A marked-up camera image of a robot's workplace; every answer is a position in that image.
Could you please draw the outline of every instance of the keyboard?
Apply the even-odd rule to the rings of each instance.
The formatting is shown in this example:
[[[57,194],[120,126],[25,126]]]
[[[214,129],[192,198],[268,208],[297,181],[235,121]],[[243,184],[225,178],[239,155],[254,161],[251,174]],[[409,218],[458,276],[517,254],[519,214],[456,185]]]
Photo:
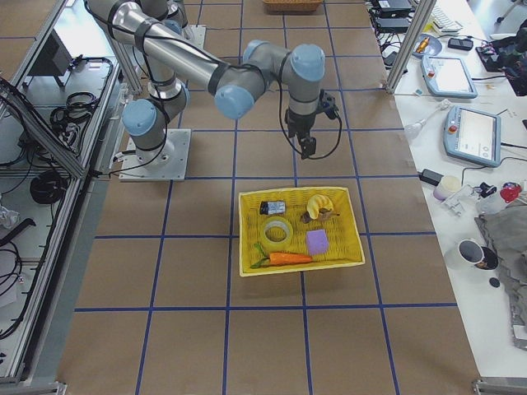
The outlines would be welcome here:
[[[452,21],[438,6],[434,6],[430,15],[432,28],[440,35],[457,35],[463,25]]]

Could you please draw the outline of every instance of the wicker basket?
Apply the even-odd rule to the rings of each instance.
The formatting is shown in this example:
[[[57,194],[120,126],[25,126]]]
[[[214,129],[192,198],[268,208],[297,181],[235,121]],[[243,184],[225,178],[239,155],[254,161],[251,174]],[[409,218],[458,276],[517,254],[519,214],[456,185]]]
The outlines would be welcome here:
[[[304,224],[300,221],[300,217],[305,212],[307,201],[316,193],[328,196],[332,200],[339,216],[334,216],[324,223],[312,221],[309,224]],[[262,201],[276,200],[282,200],[286,203],[286,212],[279,216],[289,220],[293,228],[292,242],[285,252],[308,253],[305,245],[306,232],[324,229],[329,240],[329,249],[326,253],[315,255],[312,263],[278,267],[250,267],[251,264],[258,262],[262,258],[261,253],[254,247],[254,243],[261,241],[259,240],[259,230],[267,219],[267,216],[259,213],[260,203]],[[239,215],[240,275],[242,277],[348,267],[362,265],[365,262],[361,239],[357,231],[347,188],[282,188],[240,193]]]
[[[324,0],[263,0],[268,12],[314,12]]]

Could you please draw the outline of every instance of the purple block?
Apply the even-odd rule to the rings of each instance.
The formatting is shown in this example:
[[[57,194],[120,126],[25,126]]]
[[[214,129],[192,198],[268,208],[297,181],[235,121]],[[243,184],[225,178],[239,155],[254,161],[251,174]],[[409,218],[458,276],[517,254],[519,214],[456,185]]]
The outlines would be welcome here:
[[[305,235],[305,243],[307,244],[307,251],[311,256],[326,253],[329,248],[328,236],[324,229],[310,230],[307,232]]]

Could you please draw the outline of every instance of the gray cloth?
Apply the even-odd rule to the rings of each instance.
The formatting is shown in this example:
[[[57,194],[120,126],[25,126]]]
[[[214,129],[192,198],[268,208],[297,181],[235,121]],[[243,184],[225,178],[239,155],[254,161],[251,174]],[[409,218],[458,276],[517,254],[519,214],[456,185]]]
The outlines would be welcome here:
[[[523,327],[527,336],[527,206],[516,204],[475,220],[488,247],[498,256],[497,273],[509,295],[512,325]],[[514,332],[512,336],[515,346],[527,350],[527,340]]]

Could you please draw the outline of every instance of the tablet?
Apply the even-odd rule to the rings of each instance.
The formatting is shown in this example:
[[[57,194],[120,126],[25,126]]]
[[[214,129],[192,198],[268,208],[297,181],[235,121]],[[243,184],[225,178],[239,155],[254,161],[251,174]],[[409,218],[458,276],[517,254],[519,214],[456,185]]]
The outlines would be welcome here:
[[[498,167],[501,151],[500,117],[456,105],[446,116],[443,142],[449,156],[478,165]]]
[[[421,69],[428,90],[435,96],[467,99],[478,96],[463,59],[424,55]]]

